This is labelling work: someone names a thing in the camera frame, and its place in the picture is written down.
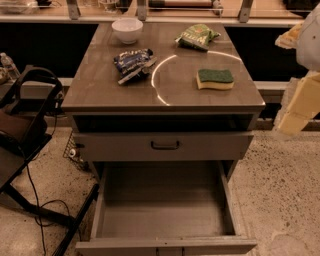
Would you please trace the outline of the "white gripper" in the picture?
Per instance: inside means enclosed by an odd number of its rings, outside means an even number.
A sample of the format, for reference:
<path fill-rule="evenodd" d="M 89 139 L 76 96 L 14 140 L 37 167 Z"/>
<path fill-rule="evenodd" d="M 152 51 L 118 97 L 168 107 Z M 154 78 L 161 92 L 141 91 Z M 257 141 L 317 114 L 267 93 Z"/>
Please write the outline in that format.
<path fill-rule="evenodd" d="M 320 3 L 306 17 L 279 35 L 275 45 L 295 49 L 296 60 L 308 70 L 320 71 Z M 280 133 L 294 136 L 320 113 L 320 73 L 309 73 L 298 81 L 296 90 L 277 125 Z"/>

